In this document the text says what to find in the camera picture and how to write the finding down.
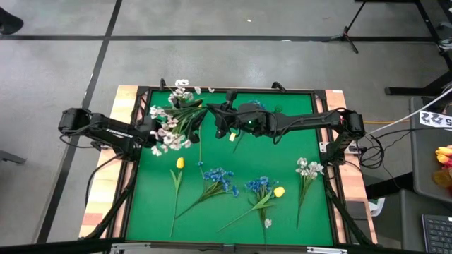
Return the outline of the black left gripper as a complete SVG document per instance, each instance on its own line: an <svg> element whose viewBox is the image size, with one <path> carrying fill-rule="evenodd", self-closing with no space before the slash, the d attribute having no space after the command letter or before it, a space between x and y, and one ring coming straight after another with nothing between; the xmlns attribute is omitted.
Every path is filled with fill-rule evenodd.
<svg viewBox="0 0 452 254"><path fill-rule="evenodd" d="M202 105L203 100L198 99L191 102L176 101L174 103L175 108L191 108L199 107ZM201 111L199 114L195 115L189 122L189 140L192 143L200 142L200 128L203 123L204 118L207 115L207 111ZM162 128L162 123L158 119L146 118L143 122L143 130L147 133L146 143L147 144L158 144L162 143L162 136L158 131Z"/></svg>

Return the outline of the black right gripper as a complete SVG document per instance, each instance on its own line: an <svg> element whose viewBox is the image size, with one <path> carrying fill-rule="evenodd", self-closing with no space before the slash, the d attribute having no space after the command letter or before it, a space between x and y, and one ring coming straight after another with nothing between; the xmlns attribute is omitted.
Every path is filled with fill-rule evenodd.
<svg viewBox="0 0 452 254"><path fill-rule="evenodd" d="M277 134L276 115L253 102L240 104L237 109L233 108L232 104L237 95L237 90L230 90L226 93L226 103L206 105L208 111L215 117L225 117L225 119L215 120L217 127L215 137L223 138L230 132L230 127L234 127L256 137L265 135L275 138Z"/></svg>

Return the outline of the white artificial flower bunch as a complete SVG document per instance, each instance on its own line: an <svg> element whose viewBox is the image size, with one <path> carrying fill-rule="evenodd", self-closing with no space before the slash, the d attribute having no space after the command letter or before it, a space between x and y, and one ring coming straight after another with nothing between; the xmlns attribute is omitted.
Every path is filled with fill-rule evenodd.
<svg viewBox="0 0 452 254"><path fill-rule="evenodd" d="M299 204L297 209L297 223L299 228L301 209L307 192L311 184L317 179L319 175L324 175L323 165L318 162L308 162L307 158L300 157L297 160L297 168L295 170L299 174L300 189L299 189Z"/></svg>
<svg viewBox="0 0 452 254"><path fill-rule="evenodd" d="M190 148L193 144L189 140L189 122L195 115L201 111L208 111L203 107L191 108L163 108L152 106L150 116L152 119L158 119L162 123L162 128L158 133L162 136L160 145L153 145L151 149L153 154L160 156L168 150L180 150Z"/></svg>
<svg viewBox="0 0 452 254"><path fill-rule="evenodd" d="M189 90L189 81L187 79L176 80L175 89L171 90L168 101L172 106L176 106L177 102L194 102L194 95L201 95L203 89L201 87L192 87L193 92Z"/></svg>

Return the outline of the pale green foreground flower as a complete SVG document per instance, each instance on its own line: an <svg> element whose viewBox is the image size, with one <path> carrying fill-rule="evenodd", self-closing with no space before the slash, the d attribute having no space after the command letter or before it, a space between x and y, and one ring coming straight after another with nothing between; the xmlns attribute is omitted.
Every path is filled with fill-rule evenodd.
<svg viewBox="0 0 452 254"><path fill-rule="evenodd" d="M226 225L218 229L219 231L222 231L223 229L226 229L227 227L231 226L235 222L239 221L241 218L248 215L250 212L253 212L255 210L262 210L264 211L266 208L272 207L275 204L271 202L273 198L281 198L285 194L285 189L283 187L277 187L277 188L271 188L269 191L264 193L261 191L259 193L258 201L256 204L253 204L251 209L247 210L245 213L239 215L238 217L234 218L231 222L228 222Z"/></svg>

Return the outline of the green table mat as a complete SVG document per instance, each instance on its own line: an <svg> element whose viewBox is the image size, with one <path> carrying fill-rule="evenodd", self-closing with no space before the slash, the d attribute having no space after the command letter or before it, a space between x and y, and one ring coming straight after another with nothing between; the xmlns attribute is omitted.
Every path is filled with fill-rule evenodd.
<svg viewBox="0 0 452 254"><path fill-rule="evenodd" d="M215 131L214 116L208 114L202 123L202 167L198 166L198 143L160 156L155 156L149 149L142 151L127 240L263 243L261 221L256 210L226 229L219 232L218 229L251 209L248 201L253 194L246 189L246 183L267 176L271 181L277 181L276 186L285 189L281 198L272 199L275 205L266 212L267 218L272 220L272 225L267 228L267 244L289 244L303 235L313 235L315 240L324 244L332 242L328 237L331 227L322 179L310 186L302 205L299 228L296 227L299 204L296 162L300 157L310 162L319 160L316 131L287 133L276 145L271 138L247 134L235 153L232 151L239 138L234 141L218 139ZM222 167L233 171L232 184L238 187L239 196L218 195L195 206L176 218L170 237L174 211L174 184L170 171L176 170L176 161L180 157L184 158L184 168L177 215L202 194L205 184L201 174L210 169Z"/></svg>

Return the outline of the silver aluminium bar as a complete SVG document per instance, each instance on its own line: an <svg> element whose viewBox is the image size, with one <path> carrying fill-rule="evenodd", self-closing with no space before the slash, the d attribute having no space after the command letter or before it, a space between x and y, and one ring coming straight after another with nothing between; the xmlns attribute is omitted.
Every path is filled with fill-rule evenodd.
<svg viewBox="0 0 452 254"><path fill-rule="evenodd" d="M313 254L348 254L346 249L307 246L307 253Z"/></svg>
<svg viewBox="0 0 452 254"><path fill-rule="evenodd" d="M110 254L124 254L126 250L142 250L151 247L151 243L114 243Z"/></svg>

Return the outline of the black tripod stand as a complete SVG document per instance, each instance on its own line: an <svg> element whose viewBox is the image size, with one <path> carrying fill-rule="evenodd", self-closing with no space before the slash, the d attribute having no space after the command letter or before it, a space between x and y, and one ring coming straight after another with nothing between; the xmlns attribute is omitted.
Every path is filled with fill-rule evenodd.
<svg viewBox="0 0 452 254"><path fill-rule="evenodd" d="M350 28L354 25L358 15L361 13L362 9L364 8L365 4L367 3L367 0L360 0L362 2L361 6L359 7L359 9L357 10L356 14L354 15L354 17L352 18L352 20L350 21L349 25L346 25L343 28L343 31L338 34L338 35L334 35L332 37L328 37L326 40L323 40L323 42L347 42L351 48L352 51L355 54L359 53L358 48L356 48L354 42L350 39L350 36L348 35Z"/></svg>

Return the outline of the white paper scrap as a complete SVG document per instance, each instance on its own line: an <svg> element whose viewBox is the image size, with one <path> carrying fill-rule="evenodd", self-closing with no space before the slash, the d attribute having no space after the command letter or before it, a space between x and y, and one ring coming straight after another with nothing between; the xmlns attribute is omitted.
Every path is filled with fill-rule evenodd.
<svg viewBox="0 0 452 254"><path fill-rule="evenodd" d="M386 200L385 198L368 200L368 205L369 205L369 209L370 209L370 213L371 213L372 217L377 217L381 214L385 200Z"/></svg>

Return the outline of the grey furniture leg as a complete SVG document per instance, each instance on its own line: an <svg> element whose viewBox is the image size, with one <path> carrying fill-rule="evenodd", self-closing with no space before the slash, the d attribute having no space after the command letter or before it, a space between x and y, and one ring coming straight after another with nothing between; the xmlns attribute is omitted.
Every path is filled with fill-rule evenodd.
<svg viewBox="0 0 452 254"><path fill-rule="evenodd" d="M26 162L26 158L22 158L9 152L0 150L0 161L13 162L15 164L24 164Z"/></svg>

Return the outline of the person's shoe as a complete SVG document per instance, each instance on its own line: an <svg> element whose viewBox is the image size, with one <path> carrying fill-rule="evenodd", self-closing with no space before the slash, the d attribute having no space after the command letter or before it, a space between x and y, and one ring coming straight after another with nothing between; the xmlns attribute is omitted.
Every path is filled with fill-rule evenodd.
<svg viewBox="0 0 452 254"><path fill-rule="evenodd" d="M22 19L0 7L0 34L12 35L18 32L23 25Z"/></svg>

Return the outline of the white paper number label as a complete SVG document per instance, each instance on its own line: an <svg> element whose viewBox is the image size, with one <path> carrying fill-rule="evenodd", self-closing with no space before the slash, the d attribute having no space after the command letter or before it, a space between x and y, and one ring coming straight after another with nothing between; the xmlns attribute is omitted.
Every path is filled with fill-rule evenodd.
<svg viewBox="0 0 452 254"><path fill-rule="evenodd" d="M452 128L452 116L438 114L430 111L420 111L419 122L422 125L434 128Z"/></svg>

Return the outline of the low grey desk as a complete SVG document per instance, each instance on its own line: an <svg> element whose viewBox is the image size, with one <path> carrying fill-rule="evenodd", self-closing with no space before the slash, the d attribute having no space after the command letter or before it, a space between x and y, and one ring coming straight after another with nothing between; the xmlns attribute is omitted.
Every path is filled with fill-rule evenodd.
<svg viewBox="0 0 452 254"><path fill-rule="evenodd" d="M426 251L422 215L451 216L452 204L418 195L408 190L400 191L402 249Z"/></svg>

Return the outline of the orange yellow tulip bunch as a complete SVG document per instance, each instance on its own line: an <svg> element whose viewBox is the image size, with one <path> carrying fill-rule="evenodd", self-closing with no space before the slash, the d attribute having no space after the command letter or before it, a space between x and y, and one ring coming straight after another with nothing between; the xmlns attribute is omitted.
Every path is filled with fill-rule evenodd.
<svg viewBox="0 0 452 254"><path fill-rule="evenodd" d="M438 147L435 154L441 169L434 172L434 182L443 188L452 188L452 146Z"/></svg>

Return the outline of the black keyboard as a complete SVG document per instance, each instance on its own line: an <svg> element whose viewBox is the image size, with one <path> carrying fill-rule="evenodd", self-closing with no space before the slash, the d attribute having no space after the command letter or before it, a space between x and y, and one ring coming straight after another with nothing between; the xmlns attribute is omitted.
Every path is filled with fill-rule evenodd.
<svg viewBox="0 0 452 254"><path fill-rule="evenodd" d="M432 254L452 254L452 217L422 215L425 248Z"/></svg>

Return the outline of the black aluminium table frame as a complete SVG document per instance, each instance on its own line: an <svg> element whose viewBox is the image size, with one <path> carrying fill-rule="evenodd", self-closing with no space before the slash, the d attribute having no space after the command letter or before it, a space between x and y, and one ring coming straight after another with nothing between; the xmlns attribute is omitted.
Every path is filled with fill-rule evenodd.
<svg viewBox="0 0 452 254"><path fill-rule="evenodd" d="M153 92L157 90L155 86L120 85L114 98L114 104L110 116L121 122L135 123L143 118L147 112ZM108 223L106 229L101 233L101 238L123 238L129 229L129 219L133 205L133 195L136 192L136 182L139 180L137 174L141 164L139 160L135 162L123 162L115 159L111 162L107 160L112 155L111 150L104 150L100 153L98 164L100 172L93 176L91 187L88 191L88 202L85 209L80 235L87 236L107 213L119 202L120 195L129 191L129 195L121 202L116 214ZM366 212L364 219L356 219L355 225L361 230L363 237L377 245L374 224L370 216L370 209L367 204L367 195L364 190L364 180L359 174L357 159L351 155L347 156L348 164L344 166L334 166L329 168L328 173L333 179L325 185L323 194L326 196L328 223L331 227L328 237L332 239L329 244L320 243L313 235L299 236L295 242L289 244L270 243L233 243L231 241L222 242L196 242L196 241L125 241L124 243L151 243L151 249L172 249L181 250L188 253L190 250L217 251L220 254L222 244L233 243L236 251L230 254L238 254L242 251L307 251L307 246L318 246L324 248L342 248L349 250L358 248L359 243L349 224L345 221L340 211L333 201L328 197L331 193L336 195L347 211L351 211L351 204L356 204Z"/></svg>

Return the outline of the black desk leg frame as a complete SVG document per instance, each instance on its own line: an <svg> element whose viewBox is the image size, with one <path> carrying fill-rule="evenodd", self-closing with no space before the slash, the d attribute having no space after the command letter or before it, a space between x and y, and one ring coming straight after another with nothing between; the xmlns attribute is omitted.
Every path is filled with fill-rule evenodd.
<svg viewBox="0 0 452 254"><path fill-rule="evenodd" d="M420 15L427 26L427 29L432 36L433 42L439 49L439 56L441 56L448 67L447 72L439 76L436 80L432 81L430 84L424 87L386 87L384 92L387 95L393 96L437 96L441 94L443 88L445 88L449 83L452 83L452 58L448 55L446 51L439 48L440 37L434 27L433 22L429 18L427 12L425 11L420 0L414 0Z"/></svg>

